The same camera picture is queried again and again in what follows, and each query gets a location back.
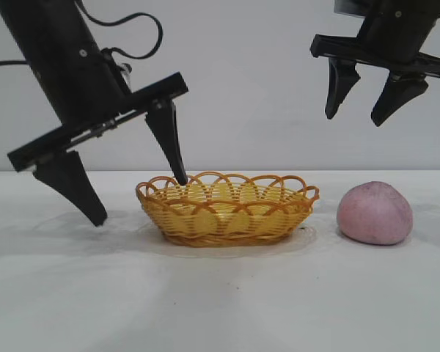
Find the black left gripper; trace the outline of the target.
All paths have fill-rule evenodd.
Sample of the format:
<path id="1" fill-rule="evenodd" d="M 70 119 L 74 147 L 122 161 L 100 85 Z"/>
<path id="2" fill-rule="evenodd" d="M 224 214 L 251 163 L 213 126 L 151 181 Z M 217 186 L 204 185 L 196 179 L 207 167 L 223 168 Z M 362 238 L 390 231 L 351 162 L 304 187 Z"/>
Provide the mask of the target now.
<path id="1" fill-rule="evenodd" d="M 8 158 L 15 171 L 36 165 L 32 174 L 37 180 L 71 202 L 94 226 L 102 226 L 106 209 L 79 154 L 66 151 L 145 114 L 176 181 L 187 184 L 173 102 L 188 91 L 180 73 L 132 92 L 109 52 L 100 51 L 92 40 L 75 45 L 47 37 L 15 41 L 62 124 L 10 152 Z"/>

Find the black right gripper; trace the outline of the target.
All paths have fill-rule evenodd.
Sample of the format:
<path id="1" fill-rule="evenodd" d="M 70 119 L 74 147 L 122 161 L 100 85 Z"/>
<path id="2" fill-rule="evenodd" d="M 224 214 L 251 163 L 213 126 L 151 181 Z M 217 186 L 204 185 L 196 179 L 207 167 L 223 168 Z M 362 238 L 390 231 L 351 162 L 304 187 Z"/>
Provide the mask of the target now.
<path id="1" fill-rule="evenodd" d="M 356 63 L 391 71 L 370 115 L 377 127 L 424 94 L 426 76 L 440 78 L 440 58 L 421 52 L 439 16 L 440 1 L 373 1 L 355 37 L 315 35 L 312 56 L 329 58 L 327 119 L 360 80 Z"/>

